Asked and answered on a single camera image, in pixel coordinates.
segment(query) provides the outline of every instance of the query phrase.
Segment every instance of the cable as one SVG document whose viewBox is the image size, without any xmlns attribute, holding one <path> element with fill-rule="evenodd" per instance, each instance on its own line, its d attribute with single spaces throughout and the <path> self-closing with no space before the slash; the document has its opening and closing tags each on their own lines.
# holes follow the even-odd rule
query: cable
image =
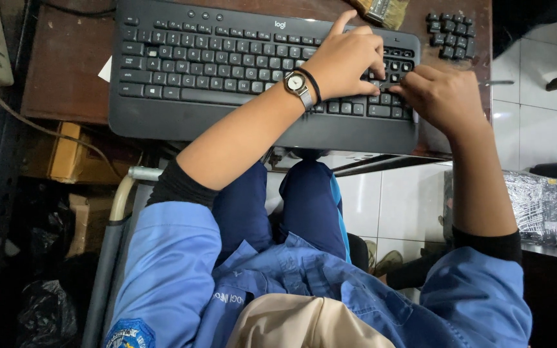
<svg viewBox="0 0 557 348">
<path fill-rule="evenodd" d="M 102 159 L 109 164 L 109 169 L 113 172 L 113 174 L 115 174 L 116 177 L 123 179 L 124 176 L 120 175 L 118 173 L 118 171 L 115 169 L 115 167 L 113 167 L 113 164 L 111 163 L 111 161 L 109 161 L 109 158 L 107 158 L 107 156 L 96 146 L 89 144 L 88 142 L 84 142 L 83 140 L 79 140 L 79 139 L 75 139 L 72 138 L 70 136 L 66 136 L 64 134 L 58 133 L 58 132 L 54 132 L 52 130 L 48 130 L 42 126 L 39 126 L 37 124 L 35 124 L 34 122 L 31 122 L 30 120 L 27 120 L 27 118 L 25 116 L 21 116 L 19 113 L 17 113 L 16 111 L 12 110 L 12 108 L 6 104 L 6 102 L 0 97 L 0 106 L 2 108 L 4 108 L 6 111 L 8 111 L 10 114 L 12 114 L 12 116 L 16 117 L 19 121 L 37 129 L 37 130 L 41 130 L 49 135 L 52 136 L 56 136 L 58 138 L 62 138 L 62 139 L 66 139 L 66 140 L 70 140 L 70 141 L 74 141 L 82 146 L 88 147 L 89 149 L 94 150 L 95 152 L 98 153 L 98 155 L 100 155 L 102 157 Z"/>
<path fill-rule="evenodd" d="M 117 9 L 117 7 L 111 7 L 109 9 L 102 10 L 102 11 L 86 12 L 86 11 L 79 11 L 75 9 L 69 9 L 68 7 L 63 7 L 56 4 L 51 4 L 46 0 L 39 0 L 39 1 L 45 6 L 52 7 L 54 9 L 60 10 L 61 12 L 65 12 L 67 14 L 78 15 L 81 17 L 105 17 L 111 14 L 112 12 L 115 12 L 115 10 Z"/>
</svg>

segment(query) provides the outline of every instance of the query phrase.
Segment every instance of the black keyboard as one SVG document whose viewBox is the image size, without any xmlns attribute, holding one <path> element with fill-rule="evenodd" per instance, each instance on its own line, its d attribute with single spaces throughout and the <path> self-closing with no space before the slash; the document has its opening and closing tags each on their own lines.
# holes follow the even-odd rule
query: black keyboard
<svg viewBox="0 0 557 348">
<path fill-rule="evenodd" d="M 332 23 L 174 4 L 120 0 L 109 123 L 123 136 L 192 140 L 310 59 Z M 308 110 L 279 146 L 410 154 L 412 109 L 387 89 L 419 62 L 411 34 L 384 38 L 386 78 L 363 72 L 378 97 L 327 100 Z"/>
</svg>

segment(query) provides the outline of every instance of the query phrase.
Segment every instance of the school logo patch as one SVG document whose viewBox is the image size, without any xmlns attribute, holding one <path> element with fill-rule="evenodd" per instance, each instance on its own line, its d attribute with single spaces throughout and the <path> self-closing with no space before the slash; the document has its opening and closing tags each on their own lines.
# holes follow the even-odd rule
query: school logo patch
<svg viewBox="0 0 557 348">
<path fill-rule="evenodd" d="M 154 331 L 143 319 L 120 319 L 104 340 L 104 348 L 155 348 Z"/>
</svg>

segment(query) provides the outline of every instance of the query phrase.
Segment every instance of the watch face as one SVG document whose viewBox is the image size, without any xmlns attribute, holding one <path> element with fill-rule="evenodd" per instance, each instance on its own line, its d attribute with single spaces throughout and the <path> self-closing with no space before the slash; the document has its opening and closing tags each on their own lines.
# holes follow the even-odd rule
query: watch face
<svg viewBox="0 0 557 348">
<path fill-rule="evenodd" d="M 292 91 L 297 91 L 305 84 L 304 78 L 301 75 L 292 75 L 287 80 L 287 87 Z"/>
</svg>

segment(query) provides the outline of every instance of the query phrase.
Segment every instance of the paintbrush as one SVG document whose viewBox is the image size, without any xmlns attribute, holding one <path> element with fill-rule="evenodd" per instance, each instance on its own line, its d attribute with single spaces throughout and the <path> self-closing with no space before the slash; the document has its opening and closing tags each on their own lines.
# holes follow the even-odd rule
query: paintbrush
<svg viewBox="0 0 557 348">
<path fill-rule="evenodd" d="M 360 16 L 383 28 L 397 30 L 406 16 L 408 1 L 349 0 Z"/>
</svg>

